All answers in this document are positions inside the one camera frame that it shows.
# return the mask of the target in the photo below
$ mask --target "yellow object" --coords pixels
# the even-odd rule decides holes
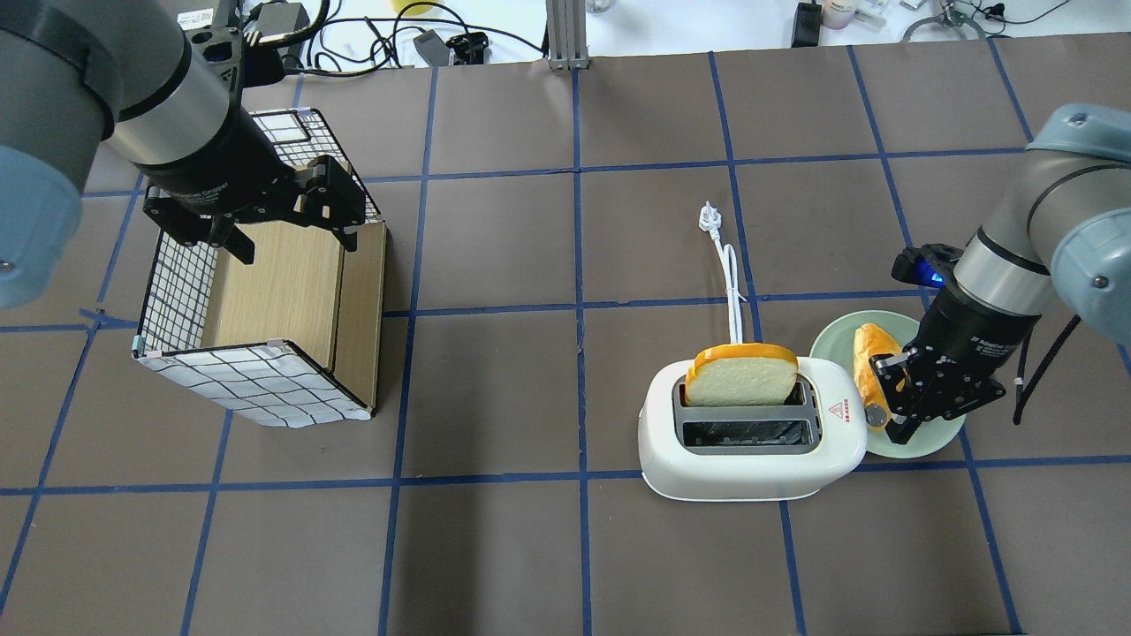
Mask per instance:
[[[888,414],[883,420],[883,426],[872,427],[875,430],[888,424],[888,421],[891,420],[891,410],[888,407],[888,401],[883,397],[883,390],[880,389],[880,381],[875,379],[875,373],[867,360],[881,353],[895,355],[903,350],[904,347],[888,332],[873,323],[861,325],[853,337],[852,377],[853,381],[856,383],[856,388],[860,389],[864,407],[866,409],[869,404],[878,404]]]
[[[689,406],[783,404],[797,383],[797,356],[765,343],[720,344],[696,356],[687,376]]]
[[[408,5],[412,5],[415,1],[416,0],[389,0],[389,5],[392,5],[392,12],[394,14],[400,14],[400,11],[405,7],[407,7]],[[413,7],[412,9],[408,9],[407,11],[405,11],[405,15],[406,16],[418,16],[421,14],[428,12],[428,10],[431,9],[431,8],[432,7],[429,6],[429,5],[421,5],[418,7]]]

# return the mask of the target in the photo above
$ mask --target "bread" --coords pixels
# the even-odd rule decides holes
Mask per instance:
[[[903,350],[903,345],[896,342],[888,332],[884,332],[879,325],[872,323],[861,325],[853,336],[852,377],[853,381],[856,383],[856,388],[860,390],[861,398],[863,398],[864,407],[867,409],[869,404],[877,404],[882,406],[883,411],[888,414],[883,420],[883,424],[872,427],[873,429],[879,430],[888,424],[888,420],[891,419],[891,409],[888,407],[888,401],[884,399],[883,392],[880,389],[880,383],[875,379],[875,373],[872,371],[872,367],[867,363],[867,360],[881,353],[895,355]]]
[[[797,383],[797,356],[765,343],[723,344],[696,356],[687,376],[688,406],[783,404]]]

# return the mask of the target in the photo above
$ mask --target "wooden board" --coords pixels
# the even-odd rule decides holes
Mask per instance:
[[[226,251],[216,263],[202,345],[287,340],[334,367],[343,249],[326,230],[290,223],[240,225],[256,242],[256,261]]]
[[[385,240],[385,223],[369,223],[357,230],[357,251],[345,252],[338,300],[334,377],[370,406],[377,405]]]

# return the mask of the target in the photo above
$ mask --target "white bottle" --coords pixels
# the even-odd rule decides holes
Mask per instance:
[[[860,0],[824,0],[821,22],[829,28],[841,29],[852,22],[858,6]]]

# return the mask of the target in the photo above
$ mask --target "plate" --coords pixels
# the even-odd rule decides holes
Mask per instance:
[[[856,335],[856,329],[865,323],[879,325],[901,345],[909,343],[918,333],[918,320],[903,313],[878,309],[856,311],[841,316],[824,327],[813,341],[813,347],[809,354],[813,358],[831,360],[847,369],[848,373],[852,375],[853,337]],[[965,421],[966,415],[959,415],[953,420],[939,418],[923,422],[912,436],[910,441],[905,445],[893,444],[883,430],[869,428],[867,452],[898,459],[923,457],[950,444]]]

